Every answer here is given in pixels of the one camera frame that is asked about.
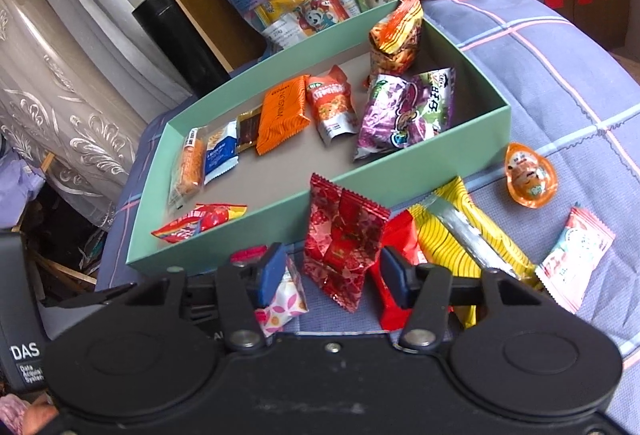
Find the white curtain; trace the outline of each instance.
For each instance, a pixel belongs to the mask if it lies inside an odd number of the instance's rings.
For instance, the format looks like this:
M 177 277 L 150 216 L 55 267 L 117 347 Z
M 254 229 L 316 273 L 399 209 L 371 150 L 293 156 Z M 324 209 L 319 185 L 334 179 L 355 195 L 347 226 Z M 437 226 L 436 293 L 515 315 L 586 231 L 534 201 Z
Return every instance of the white curtain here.
M 146 123 L 188 95 L 131 15 L 143 0 L 0 0 L 0 130 L 108 229 Z

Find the orange snack package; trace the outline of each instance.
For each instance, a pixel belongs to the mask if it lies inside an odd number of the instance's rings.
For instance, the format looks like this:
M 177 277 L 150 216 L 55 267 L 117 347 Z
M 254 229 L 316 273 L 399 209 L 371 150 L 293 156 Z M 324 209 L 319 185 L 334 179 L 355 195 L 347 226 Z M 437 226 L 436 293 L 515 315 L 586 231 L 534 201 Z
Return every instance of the orange snack package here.
M 551 163 L 524 144 L 512 142 L 504 159 L 509 195 L 527 208 L 542 208 L 558 190 L 558 175 Z
M 347 75 L 334 65 L 326 76 L 306 80 L 306 97 L 314 108 L 320 137 L 329 146 L 335 136 L 357 134 L 358 119 L 351 105 Z
M 311 122 L 305 117 L 307 78 L 303 75 L 287 80 L 265 94 L 255 146 L 258 155 L 270 152 Z

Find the snack wrapper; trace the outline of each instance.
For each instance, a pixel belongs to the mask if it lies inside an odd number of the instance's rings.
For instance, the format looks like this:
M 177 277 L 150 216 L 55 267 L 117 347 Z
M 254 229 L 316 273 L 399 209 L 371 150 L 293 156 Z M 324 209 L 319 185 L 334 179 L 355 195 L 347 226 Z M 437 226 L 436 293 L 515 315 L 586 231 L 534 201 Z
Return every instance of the snack wrapper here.
M 302 278 L 296 265 L 287 256 L 287 268 L 270 306 L 256 309 L 255 317 L 260 323 L 265 337 L 280 332 L 286 323 L 296 316 L 309 312 L 306 305 Z
M 177 243 L 229 220 L 237 219 L 246 213 L 246 209 L 245 205 L 196 204 L 193 211 L 152 231 L 151 234 L 169 243 Z
M 556 245 L 536 268 L 536 275 L 556 303 L 569 312 L 578 312 L 591 273 L 615 238 L 589 210 L 571 209 Z
M 428 262 L 420 249 L 414 218 L 409 211 L 403 211 L 386 223 L 380 245 L 382 247 L 391 246 L 396 248 L 412 265 Z M 379 258 L 369 269 L 369 274 L 375 282 L 382 299 L 383 307 L 380 315 L 380 326 L 387 331 L 401 329 L 409 319 L 412 311 L 411 309 L 402 309 L 394 300 L 391 291 L 389 291 L 385 281 L 382 279 Z
M 371 85 L 354 160 L 432 138 L 433 126 L 425 119 L 429 101 L 430 87 L 424 83 L 379 74 Z
M 453 118 L 453 93 L 456 86 L 456 70 L 439 69 L 418 74 L 413 82 L 430 88 L 429 99 L 421 110 L 434 134 L 444 132 L 451 127 Z
M 403 0 L 369 31 L 372 76 L 399 76 L 414 63 L 423 15 L 420 0 Z
M 504 173 L 509 195 L 527 208 L 542 208 L 558 190 L 558 175 L 551 163 L 518 142 L 507 148 Z
M 334 65 L 326 76 L 306 80 L 306 98 L 314 109 L 316 126 L 324 144 L 342 134 L 356 134 L 358 119 L 351 106 L 351 85 L 346 74 Z
M 491 257 L 490 263 L 505 263 L 501 269 L 506 269 L 506 265 L 510 266 L 513 274 L 520 281 L 532 287 L 538 284 L 535 275 L 536 266 L 529 261 L 514 241 L 472 202 L 460 177 L 439 187 L 433 195 L 452 204 L 465 216 L 468 224 L 480 233 L 484 243 L 471 246 L 476 250 L 474 253 L 476 259 Z M 420 241 L 422 252 L 433 263 L 449 269 L 454 276 L 480 277 L 481 268 L 474 261 L 474 257 L 454 238 L 438 216 L 430 212 L 431 202 L 433 198 L 427 197 L 426 202 L 423 201 L 409 208 L 418 230 L 418 241 Z M 487 245 L 491 248 L 493 255 L 487 252 Z M 476 324 L 475 306 L 456 307 L 456 314 L 465 327 Z
M 236 121 L 228 123 L 207 138 L 204 160 L 204 184 L 231 170 L 238 164 Z
M 169 207 L 180 208 L 204 184 L 206 143 L 200 128 L 191 128 L 178 154 L 171 177 Z
M 311 176 L 311 213 L 303 272 L 349 312 L 358 308 L 364 278 L 380 252 L 389 210 Z
M 258 142 L 258 129 L 260 128 L 260 117 L 262 115 L 262 105 L 254 110 L 243 112 L 236 119 L 236 154 L 244 152 L 255 146 Z
M 262 115 L 255 149 L 264 155 L 291 138 L 311 122 L 305 116 L 308 76 L 299 76 L 270 89 L 262 102 Z
M 269 0 L 255 9 L 265 38 L 282 48 L 300 43 L 349 15 L 340 0 Z

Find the black tube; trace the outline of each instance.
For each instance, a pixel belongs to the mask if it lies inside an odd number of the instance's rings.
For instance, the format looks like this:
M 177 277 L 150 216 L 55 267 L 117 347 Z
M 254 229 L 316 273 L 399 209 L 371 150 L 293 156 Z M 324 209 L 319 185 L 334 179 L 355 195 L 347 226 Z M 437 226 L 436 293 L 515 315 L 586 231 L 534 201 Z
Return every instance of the black tube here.
M 145 0 L 134 9 L 133 16 L 197 97 L 229 81 L 226 69 L 175 0 Z

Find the red candy wrapper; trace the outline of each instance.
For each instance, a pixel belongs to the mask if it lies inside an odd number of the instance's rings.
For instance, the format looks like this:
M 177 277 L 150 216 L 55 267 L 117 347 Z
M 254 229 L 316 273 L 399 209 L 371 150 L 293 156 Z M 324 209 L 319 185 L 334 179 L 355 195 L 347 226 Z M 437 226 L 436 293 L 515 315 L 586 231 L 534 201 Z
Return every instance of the red candy wrapper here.
M 152 231 L 151 234 L 169 243 L 177 243 L 231 219 L 237 219 L 245 213 L 245 205 L 196 204 L 193 211 Z
M 418 232 L 415 229 L 414 218 L 409 211 L 403 211 L 386 223 L 380 245 L 396 248 L 412 265 L 427 263 L 418 243 Z M 380 298 L 382 298 L 383 309 L 380 315 L 380 326 L 388 331 L 401 329 L 411 315 L 411 309 L 400 308 L 394 300 L 391 291 L 382 279 L 380 259 L 377 259 L 369 269 L 369 274 L 378 288 Z
M 303 272 L 336 303 L 354 312 L 364 277 L 378 258 L 389 210 L 311 176 L 311 213 Z

